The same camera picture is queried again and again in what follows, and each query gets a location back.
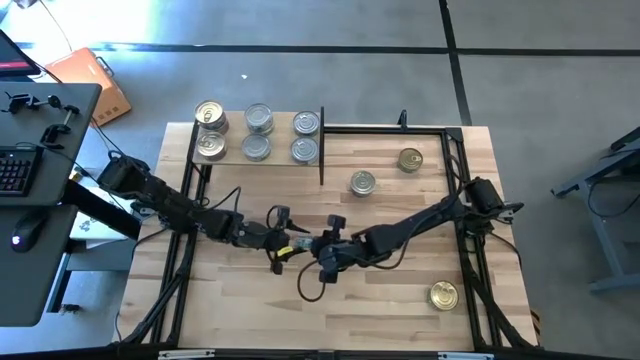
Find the concrete floor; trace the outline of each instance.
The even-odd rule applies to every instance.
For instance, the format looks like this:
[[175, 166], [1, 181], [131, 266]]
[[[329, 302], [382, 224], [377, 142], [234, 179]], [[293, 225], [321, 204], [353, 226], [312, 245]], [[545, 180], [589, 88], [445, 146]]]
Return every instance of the concrete floor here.
[[[74, 47], [109, 41], [446, 44], [437, 0], [47, 4]], [[640, 3], [633, 0], [449, 0], [449, 8], [460, 47], [640, 48]], [[46, 31], [34, 31], [34, 22]], [[38, 4], [26, 11], [12, 8], [0, 27], [15, 41], [37, 42], [29, 53], [40, 62], [66, 53], [57, 28]], [[134, 107], [105, 131], [124, 151], [152, 166], [164, 124], [190, 121], [195, 103], [206, 98], [238, 110], [258, 101], [289, 111], [324, 105], [329, 122], [393, 123], [406, 108], [413, 124], [461, 123], [446, 55], [100, 55]], [[473, 124], [491, 129], [506, 197], [526, 204], [514, 231], [529, 300], [542, 316], [542, 345], [637, 358], [640, 291], [588, 292], [588, 282], [609, 271], [587, 210], [575, 197], [556, 200], [549, 189], [593, 163], [610, 142], [638, 125], [640, 58], [463, 56], [460, 61]], [[106, 163], [95, 133], [87, 134], [78, 160], [93, 168]], [[108, 343], [125, 281], [122, 274], [74, 276], [66, 300], [87, 310], [75, 316], [45, 315], [34, 328], [0, 329], [0, 353]]]

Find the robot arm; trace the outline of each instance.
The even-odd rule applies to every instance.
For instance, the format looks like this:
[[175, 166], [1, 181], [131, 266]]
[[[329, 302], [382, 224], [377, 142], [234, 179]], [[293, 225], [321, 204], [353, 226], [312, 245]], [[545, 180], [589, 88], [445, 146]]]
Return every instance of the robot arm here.
[[329, 217], [331, 231], [313, 239], [311, 252], [322, 266], [320, 281], [335, 283], [340, 271], [358, 265], [392, 269], [378, 263], [404, 248], [412, 237], [433, 229], [445, 222], [462, 220], [470, 235], [486, 235], [493, 230], [491, 220], [508, 219], [522, 208], [522, 203], [505, 204], [491, 181], [476, 178], [464, 187], [470, 204], [463, 204], [459, 193], [443, 198], [439, 203], [424, 209], [395, 224], [375, 225], [341, 240], [339, 231], [346, 220], [335, 215]]
[[167, 228], [184, 234], [198, 229], [214, 241], [235, 247], [277, 251], [289, 244], [285, 229], [306, 232], [289, 219], [289, 208], [274, 206], [277, 222], [273, 227], [244, 221], [241, 213], [217, 208], [205, 208], [175, 191], [162, 179], [151, 175], [146, 163], [128, 156], [114, 156], [98, 177], [101, 189], [124, 199], [136, 200], [136, 212], [152, 209]]

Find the silver tin can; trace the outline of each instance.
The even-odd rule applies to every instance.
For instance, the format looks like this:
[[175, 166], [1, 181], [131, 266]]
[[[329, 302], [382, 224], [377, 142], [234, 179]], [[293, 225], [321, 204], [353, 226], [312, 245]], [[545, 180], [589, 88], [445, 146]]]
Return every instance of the silver tin can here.
[[198, 152], [207, 160], [218, 161], [227, 154], [227, 142], [224, 135], [207, 131], [198, 138]]
[[264, 135], [251, 134], [242, 141], [242, 152], [251, 161], [262, 161], [271, 154], [271, 143]]
[[229, 130], [227, 116], [219, 103], [205, 100], [196, 106], [195, 113], [196, 120], [203, 129], [217, 131], [223, 135]]
[[358, 171], [351, 177], [351, 192], [358, 197], [369, 196], [376, 188], [376, 178], [368, 171]]
[[310, 165], [318, 160], [320, 150], [312, 138], [300, 137], [291, 143], [291, 157], [300, 165]]
[[249, 131], [253, 134], [269, 135], [275, 127], [273, 113], [265, 104], [253, 104], [244, 112]]
[[302, 111], [293, 117], [293, 131], [298, 136], [314, 136], [320, 129], [320, 118], [313, 111]]

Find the wooden tabletop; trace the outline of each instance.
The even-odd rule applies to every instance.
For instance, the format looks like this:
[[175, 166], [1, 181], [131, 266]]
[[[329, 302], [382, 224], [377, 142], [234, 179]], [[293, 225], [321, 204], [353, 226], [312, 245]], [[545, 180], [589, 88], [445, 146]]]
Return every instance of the wooden tabletop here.
[[[178, 189], [185, 166], [191, 123], [167, 125], [155, 174]], [[464, 127], [471, 176], [489, 179], [502, 193], [489, 130]], [[319, 234], [328, 214], [347, 218], [343, 237], [365, 227], [394, 223], [448, 195], [441, 145], [429, 135], [337, 135], [325, 139], [325, 185], [318, 169], [305, 166], [214, 165], [206, 196], [214, 203], [242, 186], [239, 212], [263, 222], [275, 204], [291, 207], [296, 224]], [[422, 168], [405, 174], [396, 168], [398, 152], [419, 149]], [[348, 181], [357, 170], [377, 180], [375, 192], [356, 198]], [[195, 179], [191, 186], [195, 191]], [[508, 226], [495, 224], [498, 235], [513, 241]], [[143, 226], [141, 236], [158, 229]], [[138, 247], [120, 309], [119, 327], [130, 333], [158, 296], [170, 235]], [[485, 247], [494, 297], [512, 324], [535, 343], [527, 296], [516, 255], [487, 237]], [[182, 253], [178, 254], [178, 263]], [[389, 263], [395, 262], [397, 254]], [[357, 266], [328, 284], [324, 298], [304, 302], [296, 291], [299, 268], [312, 260], [303, 254], [285, 265], [282, 276], [269, 272], [263, 251], [237, 249], [198, 238], [184, 312], [181, 347], [472, 350], [462, 275], [452, 224], [414, 238], [402, 264], [392, 271]], [[302, 288], [320, 291], [319, 269], [304, 274]], [[439, 280], [458, 287], [461, 301], [449, 312], [426, 302], [427, 289]], [[164, 333], [171, 323], [169, 305]], [[479, 313], [486, 314], [479, 305]], [[489, 339], [486, 317], [483, 334]]]

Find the orange box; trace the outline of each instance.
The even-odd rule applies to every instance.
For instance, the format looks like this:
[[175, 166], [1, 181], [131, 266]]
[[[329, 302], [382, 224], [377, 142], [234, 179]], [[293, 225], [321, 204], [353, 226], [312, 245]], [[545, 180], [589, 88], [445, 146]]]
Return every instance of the orange box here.
[[102, 93], [93, 112], [93, 117], [100, 126], [131, 110], [131, 104], [112, 78], [113, 71], [88, 48], [76, 50], [45, 67], [62, 82], [97, 83], [102, 86]]

